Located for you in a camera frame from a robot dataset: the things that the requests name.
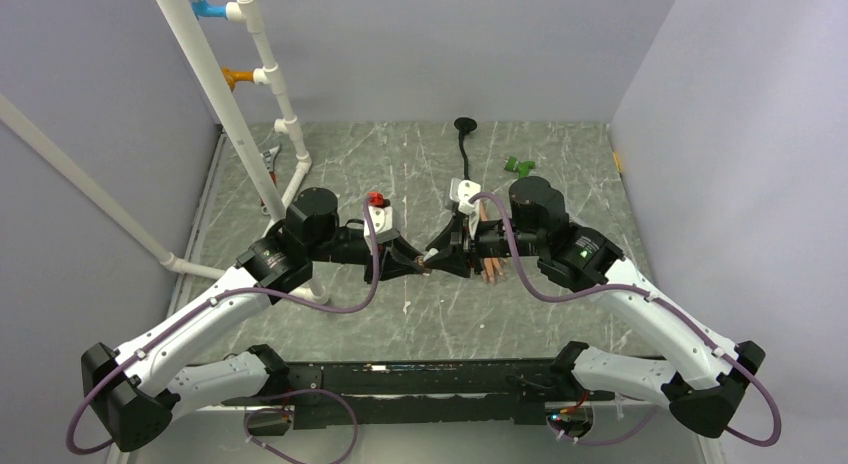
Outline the glitter nail polish bottle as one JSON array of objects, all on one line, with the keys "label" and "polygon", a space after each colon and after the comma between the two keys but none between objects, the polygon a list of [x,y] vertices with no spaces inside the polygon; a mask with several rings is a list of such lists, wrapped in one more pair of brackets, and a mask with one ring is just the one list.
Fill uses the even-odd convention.
[{"label": "glitter nail polish bottle", "polygon": [[429,275],[432,272],[431,264],[439,251],[435,248],[430,248],[422,255],[416,257],[415,262],[420,267],[420,272]]}]

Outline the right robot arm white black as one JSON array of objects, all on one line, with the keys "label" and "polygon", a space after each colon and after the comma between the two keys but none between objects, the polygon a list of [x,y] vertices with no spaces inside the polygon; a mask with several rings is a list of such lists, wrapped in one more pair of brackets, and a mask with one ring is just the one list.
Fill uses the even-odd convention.
[{"label": "right robot arm white black", "polygon": [[652,284],[623,250],[599,231],[572,220],[563,194],[538,176],[516,180],[500,202],[499,221],[480,212],[489,194],[453,179],[446,193],[452,216],[428,245],[424,266],[460,277],[485,258],[520,262],[532,257],[540,272],[564,289],[564,299],[586,298],[646,339],[657,359],[612,354],[568,343],[550,366],[545,391],[564,399],[604,391],[667,409],[690,431],[717,438],[730,429],[765,353],[736,343],[693,318]]}]

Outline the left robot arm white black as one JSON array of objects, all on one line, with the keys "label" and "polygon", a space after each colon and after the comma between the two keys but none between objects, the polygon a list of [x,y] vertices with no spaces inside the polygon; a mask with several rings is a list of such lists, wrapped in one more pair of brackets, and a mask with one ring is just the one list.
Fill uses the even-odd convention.
[{"label": "left robot arm white black", "polygon": [[283,219],[184,308],[117,347],[88,348],[81,357],[83,408],[94,412],[110,445],[131,452],[197,409],[241,397],[279,401],[288,368],[270,347],[255,345],[207,365],[195,365],[195,357],[280,301],[305,305],[297,289],[312,278],[317,262],[359,265],[370,288],[420,273],[422,255],[401,235],[395,216],[390,201],[372,193],[360,217],[342,224],[334,192],[303,191]]}]

